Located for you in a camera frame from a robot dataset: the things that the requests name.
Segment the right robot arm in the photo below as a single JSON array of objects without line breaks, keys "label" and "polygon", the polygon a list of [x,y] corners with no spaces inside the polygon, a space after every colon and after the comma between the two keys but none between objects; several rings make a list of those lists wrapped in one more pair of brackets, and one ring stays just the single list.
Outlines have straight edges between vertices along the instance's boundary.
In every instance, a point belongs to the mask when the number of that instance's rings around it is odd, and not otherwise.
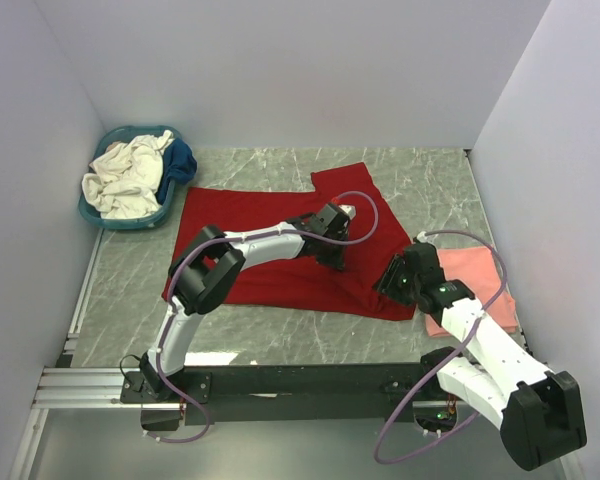
[{"label": "right robot arm", "polygon": [[417,306],[459,342],[438,364],[421,371],[388,425],[420,391],[432,399],[448,393],[499,430],[509,456],[525,471],[586,445],[576,379],[536,360],[495,322],[465,283],[447,279],[434,245],[415,243],[394,255],[375,288],[392,300]]}]

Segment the red t shirt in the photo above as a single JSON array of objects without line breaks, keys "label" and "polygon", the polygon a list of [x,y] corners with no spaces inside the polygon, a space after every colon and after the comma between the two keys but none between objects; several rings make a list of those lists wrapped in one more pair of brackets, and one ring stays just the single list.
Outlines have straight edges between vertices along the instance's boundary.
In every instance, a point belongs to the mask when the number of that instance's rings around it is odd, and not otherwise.
[{"label": "red t shirt", "polygon": [[[189,189],[165,297],[188,313],[228,303],[340,312],[405,321],[414,307],[378,293],[395,254],[411,240],[364,163],[314,172],[309,193]],[[331,245],[299,235],[332,204],[355,209]]]}]

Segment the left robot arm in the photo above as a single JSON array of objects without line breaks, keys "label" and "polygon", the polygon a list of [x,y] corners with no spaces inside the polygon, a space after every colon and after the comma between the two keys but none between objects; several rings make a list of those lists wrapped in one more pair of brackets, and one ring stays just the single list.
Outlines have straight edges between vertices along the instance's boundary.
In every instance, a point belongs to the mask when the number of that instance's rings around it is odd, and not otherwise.
[{"label": "left robot arm", "polygon": [[159,402],[177,395],[186,353],[201,320],[225,303],[242,271],[302,257],[343,269],[355,215],[353,206],[329,202],[317,213],[263,229],[230,232],[215,225],[204,227],[170,267],[167,312],[139,364],[146,392]]}]

